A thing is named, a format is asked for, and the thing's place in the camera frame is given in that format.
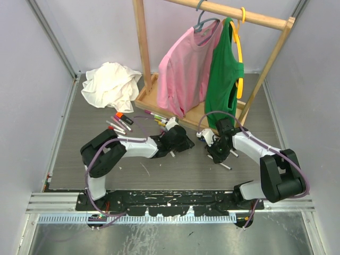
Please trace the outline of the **white marker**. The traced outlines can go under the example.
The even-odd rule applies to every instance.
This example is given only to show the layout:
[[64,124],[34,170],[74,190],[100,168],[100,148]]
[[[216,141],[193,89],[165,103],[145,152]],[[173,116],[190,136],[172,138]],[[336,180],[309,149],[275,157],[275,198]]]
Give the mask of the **white marker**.
[[235,157],[239,157],[239,155],[236,153],[236,152],[234,152],[233,150],[230,150],[230,153],[232,154],[232,155],[234,155]]

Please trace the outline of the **blue cap marker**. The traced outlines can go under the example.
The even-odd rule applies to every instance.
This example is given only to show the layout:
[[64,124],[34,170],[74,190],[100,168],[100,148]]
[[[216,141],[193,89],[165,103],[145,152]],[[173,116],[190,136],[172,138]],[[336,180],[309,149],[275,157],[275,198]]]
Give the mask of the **blue cap marker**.
[[[207,155],[207,157],[210,158],[211,160],[213,160],[213,157],[211,155]],[[219,164],[219,165],[223,166],[227,170],[230,170],[230,171],[232,170],[231,167],[225,165],[224,163],[216,163],[216,164]]]

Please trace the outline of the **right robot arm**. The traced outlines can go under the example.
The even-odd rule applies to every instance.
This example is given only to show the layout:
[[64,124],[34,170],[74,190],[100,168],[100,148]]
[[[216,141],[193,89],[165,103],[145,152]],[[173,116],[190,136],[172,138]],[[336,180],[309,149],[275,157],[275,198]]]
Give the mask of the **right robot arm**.
[[253,199],[276,203],[307,193],[307,183],[293,150],[271,147],[254,137],[248,129],[234,127],[229,118],[219,120],[216,128],[218,135],[212,129],[203,129],[197,133],[207,143],[207,152],[215,164],[223,163],[232,150],[237,150],[251,158],[260,169],[260,180],[234,187],[235,207],[245,209]]

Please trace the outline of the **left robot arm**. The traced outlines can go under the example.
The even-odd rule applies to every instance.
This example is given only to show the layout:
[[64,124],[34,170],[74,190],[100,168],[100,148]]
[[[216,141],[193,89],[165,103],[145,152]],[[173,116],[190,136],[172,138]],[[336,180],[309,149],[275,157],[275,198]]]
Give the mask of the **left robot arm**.
[[170,152],[183,152],[193,147],[194,142],[180,125],[147,138],[124,137],[111,129],[103,131],[80,149],[86,169],[87,204],[93,210],[106,206],[106,175],[122,158],[162,158]]

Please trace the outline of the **yellow cap marker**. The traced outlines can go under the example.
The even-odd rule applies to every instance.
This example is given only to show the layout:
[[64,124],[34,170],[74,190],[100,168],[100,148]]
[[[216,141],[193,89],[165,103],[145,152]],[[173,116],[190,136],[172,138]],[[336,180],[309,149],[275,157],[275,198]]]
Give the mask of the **yellow cap marker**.
[[167,120],[165,120],[165,119],[155,118],[154,121],[156,121],[158,123],[158,125],[163,126],[163,127],[165,127],[166,123],[167,123]]

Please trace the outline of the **green cap marker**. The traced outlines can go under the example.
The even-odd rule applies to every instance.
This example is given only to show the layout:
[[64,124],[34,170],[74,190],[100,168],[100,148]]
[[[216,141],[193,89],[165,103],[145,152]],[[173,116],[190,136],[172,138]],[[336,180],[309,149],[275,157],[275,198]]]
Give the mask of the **green cap marker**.
[[162,116],[159,116],[159,115],[154,115],[154,117],[155,117],[156,119],[158,119],[158,120],[161,120],[161,121],[168,121],[167,118],[162,117]]

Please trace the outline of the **orange black highlighter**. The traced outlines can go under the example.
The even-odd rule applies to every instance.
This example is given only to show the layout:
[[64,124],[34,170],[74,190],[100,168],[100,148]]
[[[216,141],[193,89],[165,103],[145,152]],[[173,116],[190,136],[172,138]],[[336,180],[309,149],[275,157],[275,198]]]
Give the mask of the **orange black highlighter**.
[[134,121],[132,119],[130,119],[129,117],[127,117],[123,113],[117,112],[115,115],[128,125],[132,125],[134,123]]

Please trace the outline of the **pink cap marker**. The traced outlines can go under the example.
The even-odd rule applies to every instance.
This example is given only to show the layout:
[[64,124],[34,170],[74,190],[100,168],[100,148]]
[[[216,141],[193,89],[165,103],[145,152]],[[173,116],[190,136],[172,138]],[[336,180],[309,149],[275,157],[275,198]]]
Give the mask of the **pink cap marker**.
[[114,115],[114,119],[119,121],[128,131],[132,132],[132,129],[123,120],[121,120],[117,115]]

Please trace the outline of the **red cap marker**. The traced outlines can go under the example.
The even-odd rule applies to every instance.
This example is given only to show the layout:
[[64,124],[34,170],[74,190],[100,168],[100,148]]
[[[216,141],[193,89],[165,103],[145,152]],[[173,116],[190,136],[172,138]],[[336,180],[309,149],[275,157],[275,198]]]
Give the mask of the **red cap marker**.
[[108,129],[109,129],[109,130],[113,130],[113,131],[115,131],[115,132],[118,133],[118,134],[126,135],[126,133],[125,133],[124,131],[121,131],[121,130],[119,130],[119,129],[116,129],[116,128],[114,128],[113,126],[108,126]]

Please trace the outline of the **yellow clothes hanger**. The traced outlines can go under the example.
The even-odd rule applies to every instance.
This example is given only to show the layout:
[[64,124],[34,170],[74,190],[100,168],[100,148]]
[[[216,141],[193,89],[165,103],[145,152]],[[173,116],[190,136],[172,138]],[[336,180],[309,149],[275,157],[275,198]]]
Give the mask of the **yellow clothes hanger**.
[[236,101],[242,97],[244,84],[244,64],[241,39],[239,35],[240,23],[234,23],[232,18],[225,18],[220,38],[221,57],[221,81],[225,89],[225,95],[230,101]]

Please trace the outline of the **pink t-shirt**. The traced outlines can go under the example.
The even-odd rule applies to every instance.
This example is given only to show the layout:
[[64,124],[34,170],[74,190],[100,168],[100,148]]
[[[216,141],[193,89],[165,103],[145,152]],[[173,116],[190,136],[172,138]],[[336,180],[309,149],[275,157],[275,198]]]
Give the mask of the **pink t-shirt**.
[[222,29],[219,20],[200,32],[191,27],[170,48],[158,67],[158,107],[183,118],[205,101],[213,51]]

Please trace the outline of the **green tank top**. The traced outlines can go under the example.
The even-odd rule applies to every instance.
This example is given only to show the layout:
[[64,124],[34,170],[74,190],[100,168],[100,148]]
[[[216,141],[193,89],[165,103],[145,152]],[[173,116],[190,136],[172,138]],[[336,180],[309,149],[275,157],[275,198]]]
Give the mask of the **green tank top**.
[[235,59],[232,51],[233,24],[231,18],[225,19],[210,65],[205,112],[209,114],[208,125],[213,129],[216,127],[216,122],[225,117],[229,117],[234,124],[234,118],[223,112],[232,116],[236,115],[237,87],[235,83],[239,78],[244,77],[244,64]]

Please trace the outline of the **white crumpled cloth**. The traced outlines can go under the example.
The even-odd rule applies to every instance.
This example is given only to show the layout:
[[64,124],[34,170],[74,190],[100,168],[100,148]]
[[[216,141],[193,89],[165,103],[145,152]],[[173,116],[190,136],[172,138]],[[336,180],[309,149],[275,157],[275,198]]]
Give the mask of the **white crumpled cloth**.
[[134,112],[132,102],[139,95],[142,73],[119,63],[106,62],[86,72],[81,94],[95,108],[111,107],[121,113]]

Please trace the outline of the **grey clothes hanger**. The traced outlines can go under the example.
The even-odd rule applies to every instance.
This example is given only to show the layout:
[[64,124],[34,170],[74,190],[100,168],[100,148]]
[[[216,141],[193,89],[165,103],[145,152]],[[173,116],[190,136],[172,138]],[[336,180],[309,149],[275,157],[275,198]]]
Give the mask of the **grey clothes hanger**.
[[198,46],[203,46],[214,34],[214,32],[216,31],[218,25],[220,24],[220,19],[218,18],[208,18],[205,20],[202,20],[202,16],[204,14],[205,11],[202,11],[198,17],[198,21],[197,24],[193,27],[194,28],[194,32],[195,33],[200,33],[203,30],[203,26],[209,22],[209,21],[214,21],[214,26],[211,28],[211,34],[209,36],[207,36],[204,40],[202,40],[201,42],[198,43]]

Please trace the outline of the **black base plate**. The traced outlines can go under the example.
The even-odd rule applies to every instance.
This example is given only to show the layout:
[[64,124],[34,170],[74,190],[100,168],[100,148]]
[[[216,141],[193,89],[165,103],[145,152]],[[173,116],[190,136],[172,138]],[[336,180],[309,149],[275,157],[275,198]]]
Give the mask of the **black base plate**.
[[95,204],[101,211],[114,215],[127,213],[129,216],[144,216],[148,213],[152,217],[184,216],[190,209],[196,217],[228,216],[232,210],[265,208],[263,202],[240,202],[232,192],[223,190],[116,190],[107,192]]

